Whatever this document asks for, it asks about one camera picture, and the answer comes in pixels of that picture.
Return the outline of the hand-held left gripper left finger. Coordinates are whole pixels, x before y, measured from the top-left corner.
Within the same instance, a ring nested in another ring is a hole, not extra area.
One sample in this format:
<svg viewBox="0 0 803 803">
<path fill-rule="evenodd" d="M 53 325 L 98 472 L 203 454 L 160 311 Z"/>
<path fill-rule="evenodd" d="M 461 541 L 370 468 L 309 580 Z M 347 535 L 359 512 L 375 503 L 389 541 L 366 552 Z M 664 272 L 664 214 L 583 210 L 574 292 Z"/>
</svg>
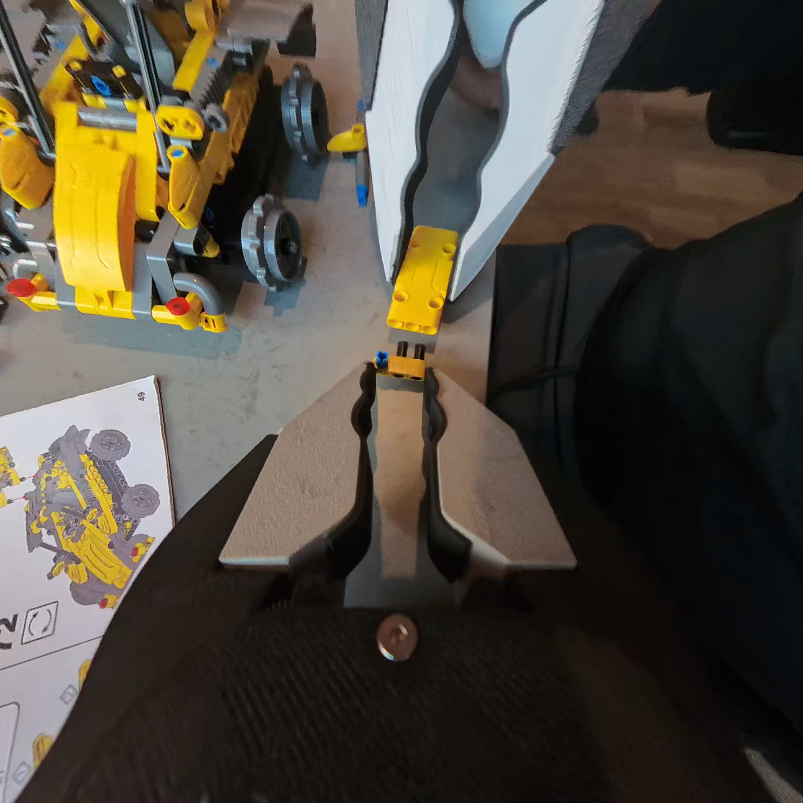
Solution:
<svg viewBox="0 0 803 803">
<path fill-rule="evenodd" d="M 360 363 L 278 433 L 219 560 L 345 579 L 372 537 L 376 370 Z"/>
</svg>

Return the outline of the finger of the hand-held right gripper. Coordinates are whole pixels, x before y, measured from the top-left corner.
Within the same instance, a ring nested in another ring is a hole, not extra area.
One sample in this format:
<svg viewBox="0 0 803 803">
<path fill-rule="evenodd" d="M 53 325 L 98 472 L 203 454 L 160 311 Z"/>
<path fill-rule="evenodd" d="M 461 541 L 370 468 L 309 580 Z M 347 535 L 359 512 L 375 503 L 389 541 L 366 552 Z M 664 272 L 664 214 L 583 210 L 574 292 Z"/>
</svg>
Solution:
<svg viewBox="0 0 803 803">
<path fill-rule="evenodd" d="M 553 164 L 552 146 L 603 7 L 600 1 L 533 2 L 512 22 L 499 130 L 478 171 L 477 211 L 459 240 L 450 300 L 482 270 Z"/>
<path fill-rule="evenodd" d="M 366 2 L 366 126 L 376 238 L 386 280 L 400 270 L 427 171 L 427 139 L 455 74 L 461 2 Z"/>
</svg>

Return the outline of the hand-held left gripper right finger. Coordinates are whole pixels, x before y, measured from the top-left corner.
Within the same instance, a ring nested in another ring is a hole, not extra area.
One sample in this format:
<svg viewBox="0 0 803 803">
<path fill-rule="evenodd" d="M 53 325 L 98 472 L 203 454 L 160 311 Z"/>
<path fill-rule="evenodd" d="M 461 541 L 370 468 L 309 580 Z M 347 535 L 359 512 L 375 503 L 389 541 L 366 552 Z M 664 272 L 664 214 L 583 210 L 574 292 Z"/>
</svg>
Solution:
<svg viewBox="0 0 803 803">
<path fill-rule="evenodd" d="M 450 583 L 573 570 L 577 558 L 516 432 L 426 371 L 427 548 Z"/>
</svg>

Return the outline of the short yellow beam with pins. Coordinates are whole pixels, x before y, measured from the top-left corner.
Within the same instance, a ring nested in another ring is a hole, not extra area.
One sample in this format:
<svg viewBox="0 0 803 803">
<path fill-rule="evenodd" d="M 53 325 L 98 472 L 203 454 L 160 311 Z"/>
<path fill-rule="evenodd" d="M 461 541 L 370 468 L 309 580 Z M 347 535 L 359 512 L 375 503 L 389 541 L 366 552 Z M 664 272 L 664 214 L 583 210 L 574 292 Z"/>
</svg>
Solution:
<svg viewBox="0 0 803 803">
<path fill-rule="evenodd" d="M 390 350 L 378 350 L 373 365 L 379 375 L 423 382 L 427 371 L 426 357 L 426 345 L 399 340 Z"/>
</svg>

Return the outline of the yellow rectangular building panel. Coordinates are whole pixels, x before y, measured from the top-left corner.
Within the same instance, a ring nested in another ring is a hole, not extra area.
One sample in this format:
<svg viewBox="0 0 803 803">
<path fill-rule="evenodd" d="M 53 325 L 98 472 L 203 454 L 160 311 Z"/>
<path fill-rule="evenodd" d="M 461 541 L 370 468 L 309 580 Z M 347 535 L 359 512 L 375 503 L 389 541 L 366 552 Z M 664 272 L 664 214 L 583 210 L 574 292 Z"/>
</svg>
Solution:
<svg viewBox="0 0 803 803">
<path fill-rule="evenodd" d="M 447 302 L 459 234 L 416 226 L 396 276 L 387 325 L 425 336 L 437 335 Z"/>
</svg>

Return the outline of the person's right forearm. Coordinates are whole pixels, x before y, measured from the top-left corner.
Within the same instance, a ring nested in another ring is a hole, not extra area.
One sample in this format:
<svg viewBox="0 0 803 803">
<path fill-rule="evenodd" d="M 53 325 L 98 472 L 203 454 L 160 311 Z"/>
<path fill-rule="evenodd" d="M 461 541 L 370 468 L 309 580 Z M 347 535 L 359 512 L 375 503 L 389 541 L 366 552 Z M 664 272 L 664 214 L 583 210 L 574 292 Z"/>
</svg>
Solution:
<svg viewBox="0 0 803 803">
<path fill-rule="evenodd" d="M 662 1 L 606 90 L 712 92 L 801 66 L 801 1 Z"/>
</svg>

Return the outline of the person's right hand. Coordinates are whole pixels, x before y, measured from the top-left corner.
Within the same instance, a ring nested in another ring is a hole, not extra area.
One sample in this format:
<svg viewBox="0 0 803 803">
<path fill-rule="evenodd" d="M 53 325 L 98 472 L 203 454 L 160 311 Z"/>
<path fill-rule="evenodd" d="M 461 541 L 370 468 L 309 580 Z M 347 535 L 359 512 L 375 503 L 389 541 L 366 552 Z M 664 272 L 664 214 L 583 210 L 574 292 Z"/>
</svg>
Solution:
<svg viewBox="0 0 803 803">
<path fill-rule="evenodd" d="M 499 67 L 485 68 L 470 55 L 458 60 L 451 86 L 467 103 L 498 115 L 502 105 L 502 75 Z"/>
</svg>

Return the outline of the grey shaft with yellow lever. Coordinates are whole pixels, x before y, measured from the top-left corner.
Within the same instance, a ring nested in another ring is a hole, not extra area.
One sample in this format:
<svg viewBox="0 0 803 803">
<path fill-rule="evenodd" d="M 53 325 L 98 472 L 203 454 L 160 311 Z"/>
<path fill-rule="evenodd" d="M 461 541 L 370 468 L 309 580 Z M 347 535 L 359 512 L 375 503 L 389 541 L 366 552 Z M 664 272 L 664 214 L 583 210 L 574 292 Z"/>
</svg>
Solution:
<svg viewBox="0 0 803 803">
<path fill-rule="evenodd" d="M 370 171 L 368 156 L 368 136 L 366 128 L 366 106 L 359 100 L 356 120 L 352 126 L 332 136 L 327 143 L 327 151 L 341 155 L 355 166 L 356 200 L 360 208 L 368 205 Z"/>
</svg>

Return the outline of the instruction booklet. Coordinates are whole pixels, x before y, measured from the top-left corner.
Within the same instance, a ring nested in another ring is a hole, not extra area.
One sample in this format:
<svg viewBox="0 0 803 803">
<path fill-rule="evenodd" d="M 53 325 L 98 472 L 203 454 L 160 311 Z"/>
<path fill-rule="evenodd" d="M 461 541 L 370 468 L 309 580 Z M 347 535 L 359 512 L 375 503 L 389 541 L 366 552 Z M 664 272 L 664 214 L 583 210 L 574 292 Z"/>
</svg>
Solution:
<svg viewBox="0 0 803 803">
<path fill-rule="evenodd" d="M 175 515 L 155 376 L 2 416 L 1 446 L 1 792 L 14 801 Z"/>
</svg>

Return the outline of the yellow grey toy vehicle model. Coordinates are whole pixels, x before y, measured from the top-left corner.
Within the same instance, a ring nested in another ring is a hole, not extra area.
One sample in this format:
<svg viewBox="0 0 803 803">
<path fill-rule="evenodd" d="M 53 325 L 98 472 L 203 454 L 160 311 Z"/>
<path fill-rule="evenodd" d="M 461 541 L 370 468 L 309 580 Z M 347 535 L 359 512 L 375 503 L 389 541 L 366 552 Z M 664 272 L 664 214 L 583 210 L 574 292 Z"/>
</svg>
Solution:
<svg viewBox="0 0 803 803">
<path fill-rule="evenodd" d="M 310 2 L 2 2 L 2 276 L 36 312 L 226 330 L 303 276 L 284 158 L 325 154 Z"/>
</svg>

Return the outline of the grey mesh chair seat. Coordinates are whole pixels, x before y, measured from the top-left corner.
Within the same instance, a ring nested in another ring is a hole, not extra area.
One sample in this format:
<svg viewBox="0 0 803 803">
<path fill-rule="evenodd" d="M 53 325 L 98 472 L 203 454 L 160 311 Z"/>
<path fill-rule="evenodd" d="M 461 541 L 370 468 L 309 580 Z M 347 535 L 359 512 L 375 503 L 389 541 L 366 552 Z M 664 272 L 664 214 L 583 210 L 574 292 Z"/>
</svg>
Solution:
<svg viewBox="0 0 803 803">
<path fill-rule="evenodd" d="M 771 802 L 802 802 L 801 790 L 782 777 L 760 751 L 744 746 L 743 752 Z"/>
</svg>

